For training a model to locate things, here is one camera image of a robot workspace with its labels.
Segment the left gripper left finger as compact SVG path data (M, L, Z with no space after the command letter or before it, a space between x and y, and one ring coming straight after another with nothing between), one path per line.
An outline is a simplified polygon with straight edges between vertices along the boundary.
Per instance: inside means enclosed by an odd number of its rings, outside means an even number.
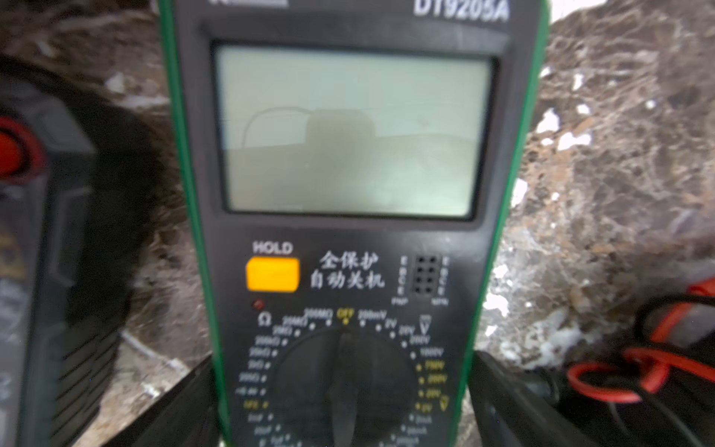
M207 357L104 447L212 447L215 374Z

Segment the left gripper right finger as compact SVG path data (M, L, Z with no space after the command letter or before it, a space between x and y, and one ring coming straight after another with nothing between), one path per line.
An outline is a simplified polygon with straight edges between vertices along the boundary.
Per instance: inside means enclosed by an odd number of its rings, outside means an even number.
M468 388L484 446L594 446L558 411L568 395L565 378L536 369L511 372L475 350Z

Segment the small dark multimeter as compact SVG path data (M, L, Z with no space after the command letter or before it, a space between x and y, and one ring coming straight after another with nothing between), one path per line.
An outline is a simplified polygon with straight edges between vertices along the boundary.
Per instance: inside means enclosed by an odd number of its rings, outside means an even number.
M613 361L560 374L558 415L599 446L713 445L714 328L695 328L713 307L713 279L647 302Z
M1 443L70 446L100 413L156 182L133 113L1 59Z

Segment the large green multimeter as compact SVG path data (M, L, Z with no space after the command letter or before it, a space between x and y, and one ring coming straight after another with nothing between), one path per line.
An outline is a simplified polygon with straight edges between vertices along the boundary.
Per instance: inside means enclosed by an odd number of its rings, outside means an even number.
M453 446L547 1L163 1L230 446Z

